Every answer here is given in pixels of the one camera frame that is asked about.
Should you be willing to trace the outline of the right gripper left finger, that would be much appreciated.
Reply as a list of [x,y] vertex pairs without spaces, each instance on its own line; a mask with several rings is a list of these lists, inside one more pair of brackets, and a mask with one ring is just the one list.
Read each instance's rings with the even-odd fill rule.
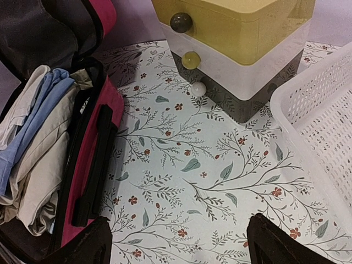
[[109,264],[112,233],[106,217],[98,217],[74,239],[39,263]]

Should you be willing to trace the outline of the pink and teal kids suitcase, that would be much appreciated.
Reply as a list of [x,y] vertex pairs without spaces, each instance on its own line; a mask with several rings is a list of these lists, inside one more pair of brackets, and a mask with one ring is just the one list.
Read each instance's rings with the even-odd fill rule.
[[17,218],[1,223],[1,263],[39,263],[102,217],[124,100],[92,54],[116,19],[111,1],[1,1],[1,122],[41,65],[70,77],[84,69],[92,81],[75,98],[52,230],[33,236]]

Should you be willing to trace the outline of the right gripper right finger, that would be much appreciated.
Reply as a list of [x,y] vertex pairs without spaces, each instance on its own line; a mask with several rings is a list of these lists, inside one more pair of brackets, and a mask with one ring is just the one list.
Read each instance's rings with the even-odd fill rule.
[[251,263],[332,263],[292,239],[260,213],[250,218],[246,232]]

